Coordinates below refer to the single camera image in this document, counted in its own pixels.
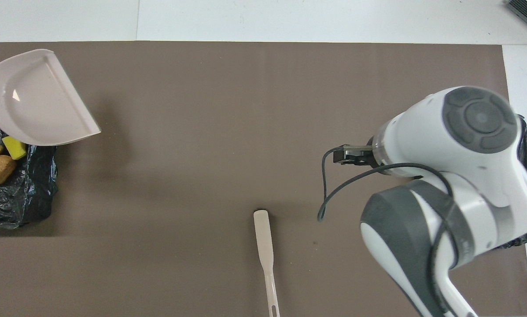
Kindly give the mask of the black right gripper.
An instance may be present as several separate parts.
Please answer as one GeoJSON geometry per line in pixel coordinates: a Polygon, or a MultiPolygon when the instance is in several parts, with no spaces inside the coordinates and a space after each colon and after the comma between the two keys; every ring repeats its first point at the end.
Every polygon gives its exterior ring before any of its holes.
{"type": "Polygon", "coordinates": [[[352,146],[344,144],[332,150],[334,164],[375,167],[371,145],[352,146]]]}

